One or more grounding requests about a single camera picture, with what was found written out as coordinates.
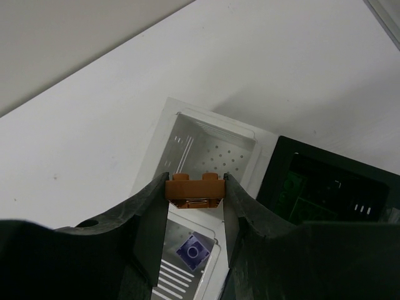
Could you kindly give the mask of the brown small lego brick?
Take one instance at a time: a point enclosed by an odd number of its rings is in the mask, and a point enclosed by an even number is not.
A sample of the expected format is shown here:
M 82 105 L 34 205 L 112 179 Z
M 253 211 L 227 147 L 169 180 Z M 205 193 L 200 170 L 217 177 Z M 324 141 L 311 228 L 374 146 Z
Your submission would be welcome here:
M 165 198 L 178 209 L 214 209 L 225 195 L 225 180 L 215 172 L 206 172 L 197 180 L 176 173 L 165 183 Z

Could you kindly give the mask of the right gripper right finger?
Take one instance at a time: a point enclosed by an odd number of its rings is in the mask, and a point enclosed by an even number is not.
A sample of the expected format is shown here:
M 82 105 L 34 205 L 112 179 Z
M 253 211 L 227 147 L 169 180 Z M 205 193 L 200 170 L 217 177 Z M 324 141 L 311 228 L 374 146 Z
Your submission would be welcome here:
M 398 299 L 399 225 L 293 225 L 224 175 L 227 259 L 237 299 Z

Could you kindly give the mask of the purple square lego brick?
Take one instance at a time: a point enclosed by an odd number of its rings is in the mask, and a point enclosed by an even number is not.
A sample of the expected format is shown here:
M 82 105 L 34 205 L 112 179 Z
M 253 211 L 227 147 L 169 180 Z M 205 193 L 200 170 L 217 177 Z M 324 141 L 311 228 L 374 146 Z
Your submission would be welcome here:
M 193 232 L 176 250 L 176 254 L 185 265 L 195 271 L 210 255 L 213 242 L 208 238 Z

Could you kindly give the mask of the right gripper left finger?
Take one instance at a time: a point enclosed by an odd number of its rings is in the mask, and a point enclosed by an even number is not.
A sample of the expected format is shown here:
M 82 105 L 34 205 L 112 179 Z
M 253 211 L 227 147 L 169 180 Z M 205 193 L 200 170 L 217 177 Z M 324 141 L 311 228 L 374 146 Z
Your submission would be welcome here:
M 158 280 L 168 173 L 74 227 L 1 221 L 2 299 L 150 299 Z

